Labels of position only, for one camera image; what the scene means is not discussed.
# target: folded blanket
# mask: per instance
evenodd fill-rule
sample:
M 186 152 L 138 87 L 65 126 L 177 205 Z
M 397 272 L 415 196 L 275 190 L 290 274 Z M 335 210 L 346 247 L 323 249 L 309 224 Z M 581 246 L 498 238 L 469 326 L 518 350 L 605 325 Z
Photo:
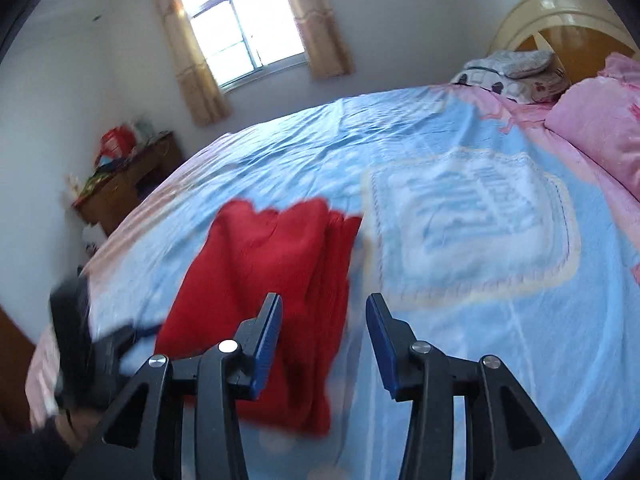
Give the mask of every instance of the folded blanket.
M 173 358 L 203 352 L 233 337 L 265 295 L 277 292 L 283 319 L 269 379 L 257 402 L 238 402 L 238 413 L 290 431 L 328 433 L 324 380 L 340 346 L 360 221 L 320 199 L 259 213 L 248 202 L 228 202 L 184 277 L 156 351 Z

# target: wooden door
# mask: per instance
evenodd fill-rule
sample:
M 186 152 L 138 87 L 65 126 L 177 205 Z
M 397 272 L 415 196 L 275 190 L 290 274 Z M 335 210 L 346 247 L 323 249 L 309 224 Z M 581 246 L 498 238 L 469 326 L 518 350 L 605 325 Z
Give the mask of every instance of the wooden door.
M 0 306 L 0 415 L 19 431 L 30 426 L 24 381 L 34 350 Z

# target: pink pillow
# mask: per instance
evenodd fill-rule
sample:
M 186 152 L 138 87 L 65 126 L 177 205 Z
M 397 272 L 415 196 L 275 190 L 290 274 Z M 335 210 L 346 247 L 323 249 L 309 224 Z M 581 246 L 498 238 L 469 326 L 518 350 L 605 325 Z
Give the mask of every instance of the pink pillow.
M 605 67 L 598 72 L 598 75 L 640 85 L 640 63 L 617 52 L 612 52 L 607 56 Z
M 598 76 L 569 88 L 545 126 L 640 200 L 640 87 Z

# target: bed headboard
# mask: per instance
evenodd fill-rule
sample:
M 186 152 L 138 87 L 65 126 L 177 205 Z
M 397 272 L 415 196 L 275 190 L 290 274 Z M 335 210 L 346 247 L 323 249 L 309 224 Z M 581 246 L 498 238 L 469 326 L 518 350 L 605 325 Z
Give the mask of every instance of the bed headboard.
M 593 77 L 611 52 L 640 49 L 606 0 L 522 0 L 503 20 L 490 52 L 553 50 L 571 82 Z

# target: wooden cabinet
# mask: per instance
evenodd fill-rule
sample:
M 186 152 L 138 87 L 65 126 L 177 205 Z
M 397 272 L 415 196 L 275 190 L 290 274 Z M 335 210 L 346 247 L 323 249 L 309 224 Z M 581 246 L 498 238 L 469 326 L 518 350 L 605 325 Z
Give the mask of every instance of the wooden cabinet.
M 24 381 L 34 348 L 0 306 L 0 416 L 15 430 L 29 428 Z
M 98 184 L 90 195 L 77 200 L 74 207 L 87 224 L 100 224 L 108 236 L 183 162 L 174 134 L 168 133 Z

